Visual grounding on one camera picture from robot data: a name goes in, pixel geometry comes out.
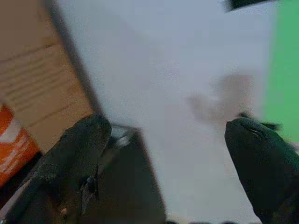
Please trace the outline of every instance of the white stripe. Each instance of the white stripe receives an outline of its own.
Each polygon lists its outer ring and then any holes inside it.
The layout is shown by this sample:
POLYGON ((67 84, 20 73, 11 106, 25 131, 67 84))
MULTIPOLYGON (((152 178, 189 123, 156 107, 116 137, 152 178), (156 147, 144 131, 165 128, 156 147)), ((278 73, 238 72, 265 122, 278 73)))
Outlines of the white stripe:
POLYGON ((5 132, 0 136, 0 143, 12 143, 18 137, 20 131, 22 129, 21 124, 15 118, 13 118, 5 130, 5 132))

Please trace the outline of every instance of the white wall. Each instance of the white wall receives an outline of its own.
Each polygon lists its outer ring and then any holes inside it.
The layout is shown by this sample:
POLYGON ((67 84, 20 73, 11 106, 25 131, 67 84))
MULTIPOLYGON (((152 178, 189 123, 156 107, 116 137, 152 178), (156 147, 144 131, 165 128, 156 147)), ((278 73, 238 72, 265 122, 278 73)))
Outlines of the white wall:
POLYGON ((226 119, 261 108, 273 5, 58 2, 106 115, 143 129, 167 214, 256 221, 223 135, 226 119))

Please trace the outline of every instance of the orange package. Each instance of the orange package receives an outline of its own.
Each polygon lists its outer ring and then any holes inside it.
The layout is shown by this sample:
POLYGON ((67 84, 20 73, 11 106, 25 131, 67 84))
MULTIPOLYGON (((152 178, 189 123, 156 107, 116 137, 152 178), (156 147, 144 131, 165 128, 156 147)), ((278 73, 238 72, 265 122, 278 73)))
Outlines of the orange package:
POLYGON ((39 151, 13 113, 0 104, 0 188, 39 151))

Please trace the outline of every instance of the wooden panel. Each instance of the wooden panel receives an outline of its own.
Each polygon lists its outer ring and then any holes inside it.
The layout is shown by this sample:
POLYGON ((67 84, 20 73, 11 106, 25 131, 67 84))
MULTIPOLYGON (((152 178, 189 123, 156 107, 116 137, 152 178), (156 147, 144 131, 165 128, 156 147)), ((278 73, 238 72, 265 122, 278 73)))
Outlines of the wooden panel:
POLYGON ((47 152, 91 107, 40 1, 5 1, 0 18, 0 102, 47 152))

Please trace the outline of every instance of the orange box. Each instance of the orange box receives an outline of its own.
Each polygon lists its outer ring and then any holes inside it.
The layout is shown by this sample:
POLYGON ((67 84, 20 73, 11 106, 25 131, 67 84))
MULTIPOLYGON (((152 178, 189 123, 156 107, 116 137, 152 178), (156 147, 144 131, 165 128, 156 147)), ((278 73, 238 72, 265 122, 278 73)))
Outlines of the orange box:
POLYGON ((0 104, 0 187, 39 151, 13 113, 0 104))

